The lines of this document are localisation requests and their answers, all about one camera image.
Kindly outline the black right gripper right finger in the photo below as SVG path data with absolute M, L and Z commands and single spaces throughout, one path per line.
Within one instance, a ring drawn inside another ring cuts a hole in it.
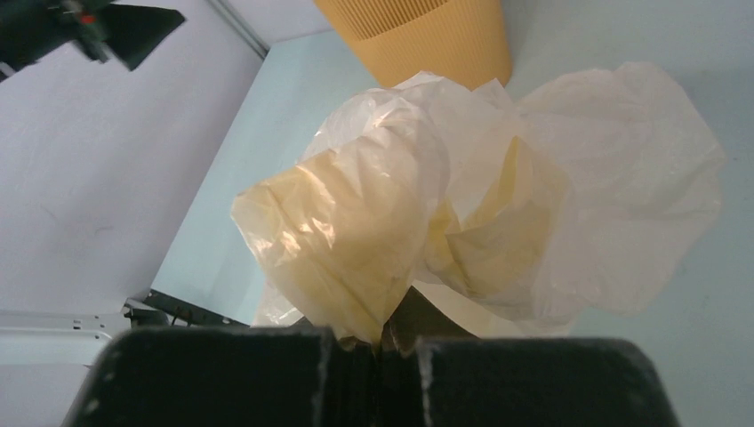
M 386 426 L 676 426 L 654 364 L 613 338 L 479 338 L 418 290 L 381 335 Z

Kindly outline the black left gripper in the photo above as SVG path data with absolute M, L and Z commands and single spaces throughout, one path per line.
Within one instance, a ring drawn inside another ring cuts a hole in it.
M 3 1 L 1 72 L 15 74 L 64 44 L 105 62 L 104 44 L 134 71 L 186 18 L 174 9 L 109 1 Z

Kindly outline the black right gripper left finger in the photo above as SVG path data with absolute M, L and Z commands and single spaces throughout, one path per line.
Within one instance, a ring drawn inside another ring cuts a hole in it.
M 99 355 L 67 426 L 373 426 L 373 354 L 323 327 L 152 326 Z

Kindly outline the orange plastic trash bin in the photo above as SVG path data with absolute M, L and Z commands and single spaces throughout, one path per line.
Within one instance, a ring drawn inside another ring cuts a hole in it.
M 513 61 L 501 2 L 318 1 L 319 11 L 383 86 L 421 71 L 470 90 L 509 82 Z

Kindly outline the translucent cream trash bag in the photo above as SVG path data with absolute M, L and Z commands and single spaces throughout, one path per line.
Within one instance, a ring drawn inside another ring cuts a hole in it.
M 409 288 L 446 286 L 555 334 L 588 307 L 640 311 L 722 205 L 726 156 L 646 62 L 513 101 L 421 72 L 346 101 L 231 216 L 268 283 L 339 337 L 378 343 Z

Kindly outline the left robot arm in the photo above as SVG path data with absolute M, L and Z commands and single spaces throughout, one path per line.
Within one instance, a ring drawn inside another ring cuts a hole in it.
M 177 10 L 109 0 L 3 1 L 1 78 L 12 77 L 64 44 L 104 63 L 117 57 L 134 71 L 181 24 Z M 1 363 L 89 367 L 132 326 L 163 325 L 164 313 L 127 303 L 113 314 L 1 313 Z

